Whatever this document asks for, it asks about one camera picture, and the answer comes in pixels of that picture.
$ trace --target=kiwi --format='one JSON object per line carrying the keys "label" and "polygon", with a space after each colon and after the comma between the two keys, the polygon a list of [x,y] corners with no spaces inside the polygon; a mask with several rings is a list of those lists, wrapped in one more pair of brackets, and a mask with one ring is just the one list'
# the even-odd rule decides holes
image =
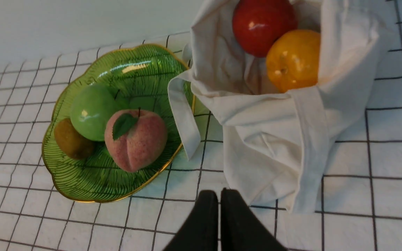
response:
{"label": "kiwi", "polygon": [[63,119],[54,129],[55,141],[69,158],[85,159],[94,152],[95,143],[77,132],[70,119]]}

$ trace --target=black object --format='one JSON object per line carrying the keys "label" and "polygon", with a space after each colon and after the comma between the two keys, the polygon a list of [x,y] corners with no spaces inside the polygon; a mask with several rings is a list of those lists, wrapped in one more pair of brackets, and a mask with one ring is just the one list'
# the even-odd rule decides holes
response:
{"label": "black object", "polygon": [[[250,211],[240,193],[221,192],[222,251],[286,251]],[[164,251],[217,251],[218,198],[201,191],[192,212]]]}

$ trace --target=artificial fruit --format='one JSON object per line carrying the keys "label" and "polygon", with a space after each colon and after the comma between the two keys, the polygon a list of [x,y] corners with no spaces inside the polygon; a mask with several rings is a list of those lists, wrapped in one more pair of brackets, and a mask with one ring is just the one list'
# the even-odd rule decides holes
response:
{"label": "artificial fruit", "polygon": [[297,19],[288,0],[241,0],[233,13],[232,28],[244,51],[263,58],[274,41],[297,29]]}
{"label": "artificial fruit", "polygon": [[114,162],[133,173],[154,162],[167,142],[163,119],[147,110],[121,110],[108,121],[105,144]]}
{"label": "artificial fruit", "polygon": [[269,80],[284,93],[317,84],[320,33],[292,30],[279,38],[266,57]]}
{"label": "artificial fruit", "polygon": [[95,143],[80,135],[69,118],[55,126],[54,137],[60,150],[71,159],[85,159],[94,152]]}
{"label": "artificial fruit", "polygon": [[85,138],[104,141],[108,120],[119,110],[128,108],[126,99],[116,99],[116,90],[102,84],[86,86],[74,98],[70,120]]}

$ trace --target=green leaf-shaped plate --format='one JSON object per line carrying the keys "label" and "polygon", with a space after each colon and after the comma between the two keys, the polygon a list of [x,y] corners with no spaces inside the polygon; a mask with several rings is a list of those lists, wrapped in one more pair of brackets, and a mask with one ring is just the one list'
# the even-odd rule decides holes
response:
{"label": "green leaf-shaped plate", "polygon": [[[145,44],[132,49],[109,52],[96,60],[86,72],[62,92],[43,139],[43,160],[54,185],[65,197],[80,202],[111,202],[126,198],[145,187],[174,159],[182,147],[170,109],[169,81],[188,67],[166,48]],[[69,117],[75,96],[92,83],[117,88],[130,108],[154,110],[165,121],[169,132],[164,152],[148,167],[127,173],[114,163],[104,143],[97,143],[85,160],[67,157],[54,138],[55,125]],[[185,84],[187,100],[194,104],[190,83]]]}

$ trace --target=green apple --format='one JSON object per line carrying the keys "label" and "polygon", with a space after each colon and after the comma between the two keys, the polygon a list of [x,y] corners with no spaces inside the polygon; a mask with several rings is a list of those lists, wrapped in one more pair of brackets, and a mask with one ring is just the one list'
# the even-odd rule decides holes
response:
{"label": "green apple", "polygon": [[70,107],[70,120],[83,137],[92,141],[104,141],[108,120],[117,111],[128,107],[127,100],[115,88],[91,84],[74,98]]}

